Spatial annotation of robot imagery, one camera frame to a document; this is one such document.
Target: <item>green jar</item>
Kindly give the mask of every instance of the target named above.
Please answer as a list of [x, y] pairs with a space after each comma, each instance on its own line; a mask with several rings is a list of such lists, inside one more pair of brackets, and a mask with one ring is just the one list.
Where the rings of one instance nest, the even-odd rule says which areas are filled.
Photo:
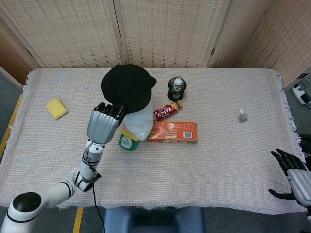
[[119, 145], [129, 151], [133, 151], [136, 149], [139, 140], [132, 135], [127, 129], [122, 130]]

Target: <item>gray carpet floor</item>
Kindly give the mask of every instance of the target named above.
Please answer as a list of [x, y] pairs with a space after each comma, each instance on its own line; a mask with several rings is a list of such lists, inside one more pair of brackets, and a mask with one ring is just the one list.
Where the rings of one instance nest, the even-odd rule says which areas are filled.
[[[305, 78], [311, 83], [311, 75]], [[305, 89], [311, 95], [311, 87]], [[286, 93], [297, 125], [297, 132], [311, 134], [311, 109], [301, 106], [291, 91]], [[7, 81], [0, 77], [0, 139], [6, 130], [19, 93]], [[72, 232], [76, 207], [66, 209], [44, 209], [38, 216], [34, 233], [70, 233]], [[0, 224], [7, 208], [0, 207]], [[283, 215], [263, 215], [226, 208], [206, 208], [205, 225], [207, 233], [298, 233], [300, 230], [311, 232], [305, 213]], [[80, 227], [81, 233], [101, 233], [102, 224], [95, 207], [85, 208]]]

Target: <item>yellow sponge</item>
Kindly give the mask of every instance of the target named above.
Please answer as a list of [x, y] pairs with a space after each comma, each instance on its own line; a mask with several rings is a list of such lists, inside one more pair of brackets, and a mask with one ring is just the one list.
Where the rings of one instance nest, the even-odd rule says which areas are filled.
[[57, 98], [52, 99], [45, 105], [45, 107], [50, 112], [52, 117], [54, 117], [55, 120], [58, 120], [68, 112], [68, 110], [62, 105], [62, 103]]

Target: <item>power strip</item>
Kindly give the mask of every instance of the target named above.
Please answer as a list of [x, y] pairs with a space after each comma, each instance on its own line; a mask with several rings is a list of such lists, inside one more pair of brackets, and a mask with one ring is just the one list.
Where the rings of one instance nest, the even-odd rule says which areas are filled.
[[311, 98], [306, 92], [304, 92], [304, 90], [302, 90], [301, 86], [296, 84], [292, 88], [292, 92], [296, 96], [301, 105], [306, 105], [308, 108], [311, 109]]

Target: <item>blue chair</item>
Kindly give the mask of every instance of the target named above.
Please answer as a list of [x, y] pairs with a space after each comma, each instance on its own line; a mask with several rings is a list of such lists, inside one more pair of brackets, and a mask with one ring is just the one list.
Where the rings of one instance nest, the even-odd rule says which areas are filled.
[[106, 210], [106, 233], [205, 233], [203, 209], [184, 207], [145, 210], [118, 207]]

